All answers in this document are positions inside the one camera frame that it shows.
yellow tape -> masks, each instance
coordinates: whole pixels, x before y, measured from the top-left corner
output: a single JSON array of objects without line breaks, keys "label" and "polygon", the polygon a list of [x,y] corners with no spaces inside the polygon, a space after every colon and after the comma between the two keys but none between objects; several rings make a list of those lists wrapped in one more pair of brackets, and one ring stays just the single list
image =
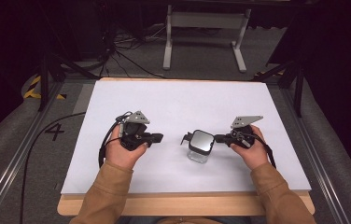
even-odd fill
[{"label": "yellow tape", "polygon": [[[40,93],[34,93],[34,89],[40,80],[41,80],[41,76],[36,75],[34,80],[31,82],[30,87],[28,88],[27,92],[24,94],[24,98],[41,99]],[[58,94],[56,97],[56,99],[58,99],[58,100],[65,100],[65,98],[67,98],[67,94]]]}]

jacket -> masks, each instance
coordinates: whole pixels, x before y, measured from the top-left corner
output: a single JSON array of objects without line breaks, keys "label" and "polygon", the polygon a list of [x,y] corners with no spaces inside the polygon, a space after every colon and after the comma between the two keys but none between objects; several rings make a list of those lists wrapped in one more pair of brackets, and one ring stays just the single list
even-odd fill
[{"label": "jacket", "polygon": [[[105,161],[93,185],[85,194],[79,214],[70,224],[113,224],[123,211],[133,170]],[[266,211],[268,224],[316,223],[301,198],[288,188],[288,183],[270,163],[251,171],[251,178]],[[204,217],[185,217],[184,223],[214,224]],[[179,223],[168,217],[161,224]]]}]

hand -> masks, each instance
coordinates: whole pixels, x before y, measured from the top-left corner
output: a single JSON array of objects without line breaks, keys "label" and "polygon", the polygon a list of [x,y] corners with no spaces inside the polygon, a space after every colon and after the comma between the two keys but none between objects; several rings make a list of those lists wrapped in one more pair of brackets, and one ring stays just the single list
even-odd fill
[{"label": "hand", "polygon": [[[259,136],[263,141],[263,135],[260,132],[260,129],[256,126],[251,125],[252,132]],[[248,168],[251,170],[259,167],[260,165],[269,162],[268,155],[266,153],[265,147],[263,144],[257,139],[254,141],[254,145],[251,148],[245,149],[243,147],[239,147],[235,144],[231,144],[231,148],[239,154],[243,160],[245,161]]]},{"label": "hand", "polygon": [[[118,138],[119,125],[112,131],[110,141]],[[105,159],[120,166],[132,170],[137,160],[147,151],[147,143],[141,144],[133,151],[129,151],[120,144],[120,140],[111,141],[105,148]]]}]

white paper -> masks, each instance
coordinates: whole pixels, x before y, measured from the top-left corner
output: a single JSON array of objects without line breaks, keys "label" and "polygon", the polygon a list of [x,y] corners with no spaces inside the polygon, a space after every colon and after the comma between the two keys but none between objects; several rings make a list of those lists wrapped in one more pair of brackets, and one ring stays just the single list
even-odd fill
[{"label": "white paper", "polygon": [[206,164],[187,158],[184,134],[225,134],[237,116],[254,122],[274,152],[277,169],[293,190],[311,187],[265,84],[214,81],[97,81],[62,194],[84,194],[96,177],[98,150],[115,117],[141,110],[146,132],[162,133],[134,167],[130,193],[254,191],[242,158],[215,143]]}]

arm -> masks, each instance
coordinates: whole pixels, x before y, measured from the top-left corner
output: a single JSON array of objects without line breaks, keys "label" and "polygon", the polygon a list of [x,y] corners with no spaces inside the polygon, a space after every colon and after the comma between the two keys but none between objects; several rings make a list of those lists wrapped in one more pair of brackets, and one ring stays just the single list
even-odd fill
[{"label": "arm", "polygon": [[[115,139],[118,132],[119,126],[110,139]],[[115,223],[126,203],[133,167],[146,150],[146,144],[129,151],[120,145],[119,140],[110,142],[105,149],[105,163],[85,194],[79,214],[70,224]]]},{"label": "arm", "polygon": [[[252,125],[251,127],[263,139],[260,129]],[[265,208],[268,223],[316,223],[301,198],[288,188],[283,176],[268,162],[262,143],[256,140],[250,149],[235,144],[231,148],[252,170],[251,178]]]}]

